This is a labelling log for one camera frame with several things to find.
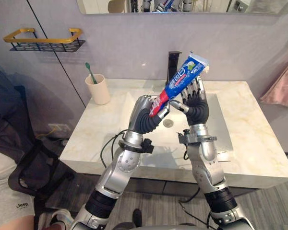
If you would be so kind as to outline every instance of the gray wood floor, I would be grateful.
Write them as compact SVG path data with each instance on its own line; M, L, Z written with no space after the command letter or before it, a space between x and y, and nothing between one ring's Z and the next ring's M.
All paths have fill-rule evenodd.
M64 182L48 200L47 206L78 211L93 190L94 181L89 176L78 174L72 182ZM194 223L205 226L185 214L178 204L181 197L124 193L110 215L107 230L121 222L132 219L132 212L139 208L144 225L171 225ZM257 190L237 197L245 214L256 230L288 230L288 182L269 189ZM209 206L204 199L194 199L186 209L206 220Z

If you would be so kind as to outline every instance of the black faucet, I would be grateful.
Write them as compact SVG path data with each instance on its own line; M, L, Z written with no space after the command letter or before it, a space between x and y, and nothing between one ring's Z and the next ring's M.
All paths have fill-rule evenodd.
M168 76L167 76L167 82L165 83L166 85L177 72L179 54L181 54L180 51L169 51L168 53Z

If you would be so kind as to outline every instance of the marble countertop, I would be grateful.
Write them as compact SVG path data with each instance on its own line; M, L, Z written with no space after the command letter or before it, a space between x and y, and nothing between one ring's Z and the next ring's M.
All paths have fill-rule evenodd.
M138 96L157 95L165 81L107 79L107 84L111 101L97 105L90 100L60 157L76 172L103 172L99 155L104 144L128 127ZM204 81L204 86L207 93L216 94L231 139L233 150L226 153L225 162L222 154L219 159L229 186L269 188L288 181L288 159L248 84L244 81ZM178 140L167 142L174 137L177 133L171 131L162 136L145 135L153 144L164 148L156 148L151 155L143 154L145 164L141 164L133 177L194 183L191 163L182 159L184 146ZM169 153L165 162L164 152ZM104 160L107 164L111 162L110 145L105 148Z

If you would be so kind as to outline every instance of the toothpaste tube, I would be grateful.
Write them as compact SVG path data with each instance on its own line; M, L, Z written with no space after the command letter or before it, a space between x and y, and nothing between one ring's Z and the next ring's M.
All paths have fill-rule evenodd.
M183 91L193 79L195 79L204 69L208 71L209 61L194 55L192 52L182 67L174 75L171 81L167 84L161 94L155 98L152 107L150 108L149 116L155 116L165 105L165 103L176 97Z

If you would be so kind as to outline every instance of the cup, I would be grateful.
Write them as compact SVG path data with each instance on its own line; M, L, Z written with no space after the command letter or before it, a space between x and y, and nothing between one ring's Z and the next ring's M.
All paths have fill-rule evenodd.
M85 83L91 92L96 104L106 104L110 101L110 94L107 88L105 77L102 74L94 74L97 84L93 83L91 74L85 78Z

